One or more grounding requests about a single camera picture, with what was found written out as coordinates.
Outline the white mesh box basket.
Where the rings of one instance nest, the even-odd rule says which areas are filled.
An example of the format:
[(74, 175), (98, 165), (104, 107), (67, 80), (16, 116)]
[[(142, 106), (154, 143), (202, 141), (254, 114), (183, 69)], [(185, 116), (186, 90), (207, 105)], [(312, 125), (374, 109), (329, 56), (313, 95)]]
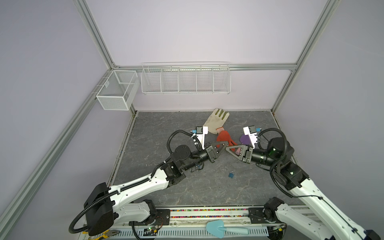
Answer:
[(112, 70), (96, 97), (104, 110), (129, 111), (139, 86), (136, 71)]

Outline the colourful bead strip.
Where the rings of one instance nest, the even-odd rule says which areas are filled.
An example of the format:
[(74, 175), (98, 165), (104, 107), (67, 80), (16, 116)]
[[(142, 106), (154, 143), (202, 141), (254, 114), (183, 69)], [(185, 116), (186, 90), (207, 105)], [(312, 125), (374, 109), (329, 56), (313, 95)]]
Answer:
[(242, 217), (248, 217), (248, 208), (214, 207), (214, 208), (171, 209), (172, 219), (242, 218)]

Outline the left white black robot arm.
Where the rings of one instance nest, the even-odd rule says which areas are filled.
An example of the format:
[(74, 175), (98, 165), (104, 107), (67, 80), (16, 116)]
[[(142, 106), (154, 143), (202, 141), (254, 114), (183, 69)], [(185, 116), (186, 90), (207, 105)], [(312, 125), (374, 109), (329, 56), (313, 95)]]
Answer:
[[(172, 150), (171, 141), (177, 134), (190, 137), (196, 151), (192, 152), (187, 145)], [(70, 223), (69, 233), (86, 232), (95, 236), (118, 222), (150, 223), (157, 215), (153, 202), (144, 200), (136, 204), (134, 201), (178, 184), (186, 178), (185, 171), (189, 169), (198, 168), (206, 161), (215, 162), (228, 145), (227, 141), (221, 141), (203, 146), (197, 134), (176, 130), (166, 143), (169, 156), (150, 174), (110, 187), (107, 183), (98, 184), (84, 203), (83, 210)]]

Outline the yellow handled pliers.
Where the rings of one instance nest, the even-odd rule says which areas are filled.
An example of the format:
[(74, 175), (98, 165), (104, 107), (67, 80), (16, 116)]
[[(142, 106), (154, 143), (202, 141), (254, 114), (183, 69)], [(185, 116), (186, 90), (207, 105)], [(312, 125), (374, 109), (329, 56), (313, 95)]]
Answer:
[(120, 233), (121, 233), (120, 230), (107, 230), (97, 237), (96, 236), (88, 237), (88, 240), (105, 240), (105, 239), (108, 239), (110, 237), (116, 236)]

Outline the small blue padlock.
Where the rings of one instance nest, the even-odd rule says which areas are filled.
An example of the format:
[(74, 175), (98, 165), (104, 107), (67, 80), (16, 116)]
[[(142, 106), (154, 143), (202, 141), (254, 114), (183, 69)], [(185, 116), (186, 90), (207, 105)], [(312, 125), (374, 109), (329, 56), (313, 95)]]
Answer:
[(231, 179), (233, 179), (234, 178), (234, 172), (233, 171), (230, 171), (230, 173), (229, 173), (229, 178), (231, 178)]

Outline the teal toy trowel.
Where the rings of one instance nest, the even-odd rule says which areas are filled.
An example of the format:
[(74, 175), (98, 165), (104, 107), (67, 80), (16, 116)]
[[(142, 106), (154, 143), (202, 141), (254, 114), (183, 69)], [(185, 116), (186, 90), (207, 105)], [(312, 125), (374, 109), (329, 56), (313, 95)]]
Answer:
[(206, 224), (206, 230), (211, 235), (222, 239), (225, 233), (233, 233), (239, 235), (248, 235), (249, 230), (247, 228), (238, 227), (225, 227), (222, 220), (211, 221)]

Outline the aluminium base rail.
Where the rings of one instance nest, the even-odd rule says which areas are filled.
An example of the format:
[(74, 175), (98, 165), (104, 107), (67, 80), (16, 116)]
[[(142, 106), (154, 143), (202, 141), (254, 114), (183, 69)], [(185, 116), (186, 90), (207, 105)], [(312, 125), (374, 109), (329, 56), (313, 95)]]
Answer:
[(156, 208), (151, 200), (141, 203), (129, 203), (119, 213), (113, 210), (113, 203), (102, 203), (95, 206), (85, 204), (87, 225), (81, 231), (89, 236), (103, 234), (106, 236), (118, 219), (126, 217), (123, 224), (130, 226), (148, 226), (146, 235), (156, 234), (163, 226), (182, 221), (184, 224), (207, 224), (207, 230), (217, 238), (225, 235), (224, 224), (234, 222), (240, 224), (278, 224), (278, 228), (269, 229), (270, 239), (280, 239), (286, 225), (313, 240), (333, 240), (335, 235), (324, 225), (312, 222), (306, 216), (292, 209), (278, 198), (270, 199), (263, 207), (196, 207), (196, 208)]

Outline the red rubber glove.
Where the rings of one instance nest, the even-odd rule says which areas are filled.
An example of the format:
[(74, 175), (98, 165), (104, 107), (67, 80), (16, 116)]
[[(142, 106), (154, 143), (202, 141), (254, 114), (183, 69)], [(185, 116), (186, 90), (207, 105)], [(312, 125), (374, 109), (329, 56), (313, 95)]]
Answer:
[(237, 146), (238, 145), (237, 143), (235, 143), (233, 141), (233, 139), (230, 136), (229, 132), (226, 131), (223, 127), (216, 129), (216, 131), (218, 132), (217, 142), (227, 142), (228, 143), (228, 147)]

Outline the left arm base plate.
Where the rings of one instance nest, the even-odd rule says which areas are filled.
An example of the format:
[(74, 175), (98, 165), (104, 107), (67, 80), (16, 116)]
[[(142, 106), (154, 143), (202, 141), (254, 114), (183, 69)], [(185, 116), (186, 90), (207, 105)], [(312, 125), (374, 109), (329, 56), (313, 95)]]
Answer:
[(170, 209), (157, 209), (157, 213), (150, 215), (143, 222), (134, 222), (135, 226), (168, 226), (171, 220)]

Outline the purple pink toy trowel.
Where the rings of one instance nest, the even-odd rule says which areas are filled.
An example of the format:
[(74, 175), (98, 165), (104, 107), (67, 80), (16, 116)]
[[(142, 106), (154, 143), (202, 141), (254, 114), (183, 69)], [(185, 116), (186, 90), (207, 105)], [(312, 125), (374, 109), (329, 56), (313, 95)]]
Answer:
[[(242, 135), (240, 136), (240, 143), (241, 143), (242, 145), (247, 145), (247, 146), (254, 147), (253, 143), (251, 142), (251, 139), (250, 139), (249, 135), (242, 134)], [(242, 151), (241, 148), (238, 148), (238, 149), (235, 151), (235, 153), (239, 156), (240, 153), (241, 153), (241, 151)]]

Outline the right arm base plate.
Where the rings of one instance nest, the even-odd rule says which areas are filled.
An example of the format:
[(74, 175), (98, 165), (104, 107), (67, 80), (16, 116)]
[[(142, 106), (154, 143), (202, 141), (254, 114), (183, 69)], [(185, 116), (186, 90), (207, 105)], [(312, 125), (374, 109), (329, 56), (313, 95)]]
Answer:
[(265, 208), (249, 208), (248, 217), (252, 224), (283, 224), (278, 220), (275, 211)]

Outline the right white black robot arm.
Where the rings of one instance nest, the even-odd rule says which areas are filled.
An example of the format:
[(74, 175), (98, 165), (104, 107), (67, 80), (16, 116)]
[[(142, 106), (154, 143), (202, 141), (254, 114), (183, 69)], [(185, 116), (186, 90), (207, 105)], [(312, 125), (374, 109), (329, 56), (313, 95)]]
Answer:
[(276, 132), (278, 138), (269, 140), (266, 148), (256, 149), (247, 145), (228, 146), (227, 152), (236, 159), (250, 164), (262, 165), (276, 185), (289, 198), (300, 199), (321, 221), (311, 219), (297, 212), (279, 198), (272, 198), (264, 205), (264, 219), (280, 221), (310, 238), (311, 240), (379, 240), (374, 230), (366, 230), (344, 214), (322, 193), (309, 175), (291, 157), (294, 149), (286, 135), (279, 129), (270, 128), (260, 132), (263, 136)]

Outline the cream work glove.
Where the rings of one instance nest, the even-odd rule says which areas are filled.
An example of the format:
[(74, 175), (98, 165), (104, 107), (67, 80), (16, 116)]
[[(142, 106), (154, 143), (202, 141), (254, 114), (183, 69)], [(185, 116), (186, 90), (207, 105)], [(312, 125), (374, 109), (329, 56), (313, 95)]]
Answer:
[(208, 128), (208, 132), (211, 134), (218, 134), (217, 129), (222, 128), (224, 123), (229, 118), (230, 113), (223, 109), (215, 109), (203, 124)]

